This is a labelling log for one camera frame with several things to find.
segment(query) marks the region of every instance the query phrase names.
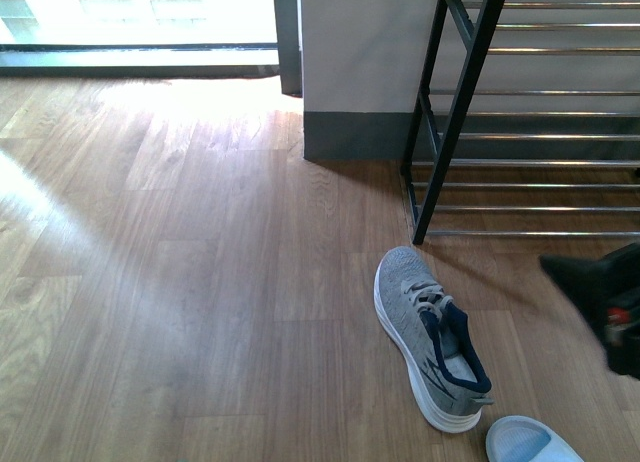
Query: black metal frame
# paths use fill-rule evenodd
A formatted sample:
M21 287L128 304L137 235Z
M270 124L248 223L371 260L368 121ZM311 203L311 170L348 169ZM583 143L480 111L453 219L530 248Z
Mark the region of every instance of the black metal frame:
M401 166L401 173L405 178L409 191L409 200L412 205L412 214L415 222L413 243L416 245L424 242L427 227L433 216L433 211L435 210L444 178L458 142L462 124L467 116L467 111L471 104L471 99L473 98L473 93L478 78L480 77L480 72L482 71L482 66L484 65L504 1L505 0L483 0L475 26L469 19L464 4L460 0L438 0L436 4L427 55ZM440 138L438 128L436 127L435 116L431 110L429 93L447 8L451 12L460 36L467 48L467 55L447 117L443 136ZM426 116L428 123L427 136L433 151L434 168L431 173L427 195L418 211L415 203L415 190L411 179L411 165L418 132L424 116Z

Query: wooden floor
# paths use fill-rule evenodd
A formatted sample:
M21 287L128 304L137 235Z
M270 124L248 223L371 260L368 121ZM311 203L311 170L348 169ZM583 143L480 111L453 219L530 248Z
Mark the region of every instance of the wooden floor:
M626 241L420 248L496 399L442 434L373 309L379 259L410 242L395 162L303 160L278 91L0 80L0 460L483 461L508 414L640 460L640 382L537 264Z

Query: metal shoe rack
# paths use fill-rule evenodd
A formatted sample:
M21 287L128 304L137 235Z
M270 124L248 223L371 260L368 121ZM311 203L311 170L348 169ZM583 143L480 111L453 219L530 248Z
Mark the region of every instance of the metal shoe rack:
M476 22L473 23L469 17L467 9L475 10L479 9L479 13ZM469 112L474 96L499 96L499 97L532 97L545 96L555 97L561 96L564 98L583 97L588 96L589 100L603 100L603 98L637 98L640 97L640 58L634 58L629 56L640 56L640 46L636 47L603 47L603 46L578 46L578 47L495 47L492 45L492 39L494 33L498 31L518 31L524 34L529 34L530 31L541 31L545 33L557 33L557 32L569 32L581 34L580 37L584 39L584 36L589 34L599 33L603 31L611 31L612 33L619 33L622 31L638 31L640 35L640 23L501 23L501 13L503 9L506 11L528 11L529 14L541 14L545 13L544 9L556 9L563 11L571 11L571 13L584 13L584 9L593 12L594 10L602 11L603 14L609 14L613 11L625 11L629 13L640 14L640 0L637 2L629 2L625 0L617 1L594 1L594 0L535 0L527 2L526 0L518 0L515 2L507 0L482 0L471 1L466 4L461 0L438 0L435 9L435 15L431 30L431 35L427 48L427 55L422 72L422 78L418 90L418 96L416 99L415 109L411 121L409 130L407 145L402 160L401 173L404 177L405 185L408 191L409 203L411 206L411 212L414 220L414 234L413 243L422 244L426 235L515 235L515 236L610 236L610 237L638 237L640 232L630 231L562 231L562 232L540 232L540 231L523 231L523 230L509 230L509 231L494 231L494 230L433 230L429 229L429 225L436 211L449 211L449 212L520 212L524 214L539 214L543 212L572 212L572 213L620 213L629 214L638 213L640 218L640 207L637 206L589 206L589 207L553 207L553 206L440 206L438 205L438 199L443 189L456 190L460 188L467 189L490 189L490 190L541 190L541 191L553 191L556 189L572 190L576 192L585 191L638 191L640 189L640 180L635 182L625 181L624 183L589 183L589 184L554 184L554 183L505 183L505 182L454 182L445 183L445 177L449 171L450 166L461 167L489 167L499 170L504 167L513 167L515 169L527 170L529 168L540 167L568 167L568 168L589 168L589 169L602 169L608 170L611 168L628 168L629 170L635 170L635 175L640 176L640 135L637 133L620 133L617 130L612 130L610 133L602 133L601 130L596 130L595 133L585 133L584 130L575 130L574 127L567 133L566 130L560 131L560 133L549 133L542 131L542 133L513 133L513 132L499 132L499 133L465 133L467 130L465 121L473 113ZM434 74L434 67L438 56L438 50L441 45L441 39L443 34L443 27L445 24L445 18L447 11L451 13L452 19L455 22L455 26L462 38L464 47L466 49L466 56L460 78L458 79L457 88L455 90L446 90L432 87L432 78ZM634 81L637 85L636 89L628 90L476 90L478 80L481 75L483 65L487 56L600 56L600 57L621 57L627 56L627 60L630 64L635 64L637 67L638 77ZM436 95L448 94L453 96L451 106L448 114L445 118L438 118L434 114L432 108L432 97ZM607 111L607 112L581 112L576 113L572 111L567 112L546 112L546 111L531 111L531 112L517 112L517 113L482 113L482 116L489 116L488 119L493 118L498 125L501 123L501 117L504 119L506 116L517 117L519 121L533 120L534 123L523 124L524 127L536 126L536 122L546 120L547 118L554 119L550 126L558 126L558 121L562 120L575 121L576 116L592 117L596 121L603 119L616 119L615 127L631 127L636 131L640 131L640 114ZM442 130L438 128L438 124L442 125ZM428 146L432 154L432 161L419 161L414 160L416 153L416 142L419 139L419 134L426 134ZM459 141L465 141L472 139L475 143L482 144L488 141L498 140L500 142L509 143L510 141L530 141L531 144L535 144L540 141L553 141L558 144L562 143L623 143L631 144L632 149L626 151L626 155L622 158L613 159L611 157L602 157L600 160L578 160L578 159L523 159L523 158L455 158L456 147ZM430 169L430 176L428 181L418 182L417 171L425 170L425 167ZM419 202L417 200L417 192L426 191L424 199Z

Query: light blue slipper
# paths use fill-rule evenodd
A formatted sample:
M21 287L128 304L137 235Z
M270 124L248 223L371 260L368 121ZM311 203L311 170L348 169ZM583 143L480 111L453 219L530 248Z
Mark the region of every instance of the light blue slipper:
M562 437L542 422L511 415L487 434L489 462L584 462Z

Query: sneaker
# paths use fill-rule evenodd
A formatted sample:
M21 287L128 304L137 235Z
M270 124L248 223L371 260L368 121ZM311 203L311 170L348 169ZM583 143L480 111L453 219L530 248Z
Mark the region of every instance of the sneaker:
M491 381L471 345L467 314L453 304L409 247L384 256L374 286L376 313L400 348L413 395L427 421L444 432L473 428Z

